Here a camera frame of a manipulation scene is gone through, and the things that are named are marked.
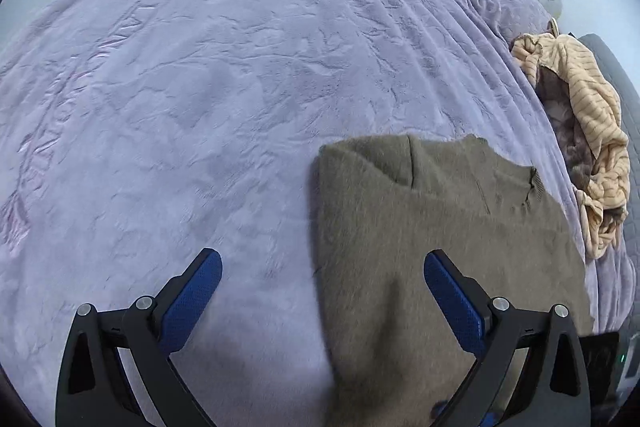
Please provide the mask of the olive brown fuzzy sweater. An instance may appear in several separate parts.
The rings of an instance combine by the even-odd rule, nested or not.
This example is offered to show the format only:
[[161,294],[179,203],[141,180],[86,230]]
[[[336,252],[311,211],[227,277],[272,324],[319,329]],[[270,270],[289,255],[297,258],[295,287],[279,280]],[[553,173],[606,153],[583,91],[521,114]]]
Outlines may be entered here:
[[585,265],[536,169],[469,135],[381,135],[322,147],[318,282],[336,390],[332,426],[426,426],[473,358],[428,290],[440,249],[491,296],[521,309],[563,303],[593,326]]

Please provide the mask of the cream striped fleece blanket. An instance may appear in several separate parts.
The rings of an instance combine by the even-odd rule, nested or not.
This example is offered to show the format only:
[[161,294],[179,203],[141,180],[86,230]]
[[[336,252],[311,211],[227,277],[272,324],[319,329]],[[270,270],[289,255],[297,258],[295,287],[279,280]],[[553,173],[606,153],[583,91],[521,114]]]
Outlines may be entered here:
[[535,88],[574,186],[589,257],[620,239],[627,217],[631,163],[620,96],[593,53],[555,21],[544,34],[516,37],[511,54]]

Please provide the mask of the lavender plush bed blanket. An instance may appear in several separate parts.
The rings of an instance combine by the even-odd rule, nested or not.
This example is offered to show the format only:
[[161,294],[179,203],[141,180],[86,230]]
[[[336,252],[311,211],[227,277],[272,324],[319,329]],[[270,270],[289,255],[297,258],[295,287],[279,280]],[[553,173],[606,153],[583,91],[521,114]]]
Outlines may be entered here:
[[426,426],[472,364],[440,248],[492,295],[618,329],[510,45],[537,0],[52,0],[1,57],[1,364],[40,425],[77,308],[203,248],[219,288],[172,361],[221,426]]

